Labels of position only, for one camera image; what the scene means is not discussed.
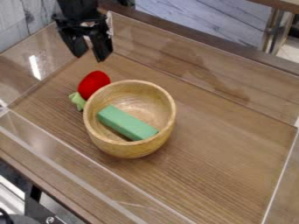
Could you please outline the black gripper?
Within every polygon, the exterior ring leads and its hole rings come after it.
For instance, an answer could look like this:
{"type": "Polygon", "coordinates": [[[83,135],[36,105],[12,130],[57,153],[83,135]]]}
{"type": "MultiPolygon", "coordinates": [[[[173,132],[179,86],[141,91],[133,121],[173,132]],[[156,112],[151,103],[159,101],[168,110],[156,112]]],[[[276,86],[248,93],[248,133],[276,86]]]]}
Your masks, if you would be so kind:
{"type": "Polygon", "coordinates": [[[56,0],[52,19],[71,53],[79,58],[89,49],[83,36],[89,36],[97,62],[113,52],[108,16],[99,12],[97,0],[56,0]]]}

